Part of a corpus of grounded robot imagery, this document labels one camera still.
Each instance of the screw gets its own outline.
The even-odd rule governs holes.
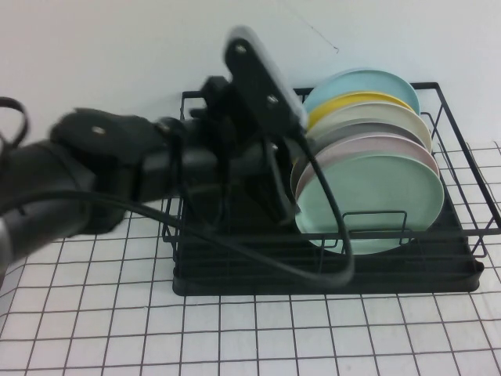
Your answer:
[[[104,134],[106,134],[106,130],[104,128],[101,128],[101,127],[92,127],[91,130],[94,132],[94,133],[97,133],[98,135],[102,136]]]
[[[247,52],[245,47],[243,47],[242,45],[236,45],[235,50],[240,54],[244,54],[245,52]]]
[[[269,96],[267,96],[266,100],[268,100],[268,104],[270,106],[275,106],[279,102],[279,100],[273,94],[270,94]]]

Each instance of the white plate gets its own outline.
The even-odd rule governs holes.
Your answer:
[[[360,118],[379,119],[382,123],[397,125],[414,134],[431,151],[431,134],[424,121],[411,110],[388,102],[360,102],[342,107],[318,121],[306,136],[319,139],[345,121]]]

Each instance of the yellow plate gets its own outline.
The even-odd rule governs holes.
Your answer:
[[[411,106],[401,101],[399,98],[384,94],[383,92],[349,92],[348,94],[329,99],[327,102],[324,102],[320,106],[315,107],[315,109],[310,112],[308,130],[313,128],[321,118],[341,107],[357,102],[374,100],[385,100],[387,102],[398,104],[411,111],[413,110]]]

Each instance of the mint green plate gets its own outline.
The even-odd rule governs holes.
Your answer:
[[[406,211],[405,227],[426,230],[438,217],[444,190],[437,175],[425,164],[402,154],[366,152],[323,168],[330,189],[342,213]],[[297,199],[301,212],[296,215],[302,233],[335,233],[337,222],[316,175],[305,185]],[[403,214],[346,215],[349,230],[400,230]],[[320,240],[311,240],[321,246]],[[326,240],[328,251],[341,253],[343,241]],[[356,255],[368,255],[399,246],[399,239],[352,240]]]

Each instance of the wire rack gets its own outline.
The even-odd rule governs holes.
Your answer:
[[[438,109],[421,113],[429,124],[434,141],[432,154],[441,169],[445,203],[441,214],[427,231],[416,232],[405,225],[407,213],[393,211],[402,217],[402,225],[391,229],[351,231],[352,239],[397,239],[396,249],[375,255],[357,256],[355,275],[340,290],[305,286],[300,280],[267,266],[252,262],[234,252],[217,249],[201,240],[172,233],[163,228],[164,241],[172,243],[175,257],[174,289],[180,295],[234,294],[315,294],[315,293],[395,293],[432,291],[473,291],[486,257],[485,237],[501,234],[501,217],[481,171],[475,164],[461,136],[452,112],[437,83],[416,83],[418,92],[427,92],[438,100]],[[304,100],[311,89],[297,89]],[[181,118],[185,117],[185,101],[200,99],[199,92],[184,92]],[[217,213],[217,197],[213,193],[194,197],[197,210],[209,218]],[[387,212],[352,212],[344,217]],[[197,226],[192,213],[179,212],[184,226]],[[336,273],[344,266],[344,256],[330,251],[340,239],[338,233],[299,234],[294,226],[277,226],[238,186],[232,192],[228,221],[219,233],[232,241],[258,249],[261,253],[287,262],[298,269],[317,273]],[[318,240],[320,247],[309,240]]]

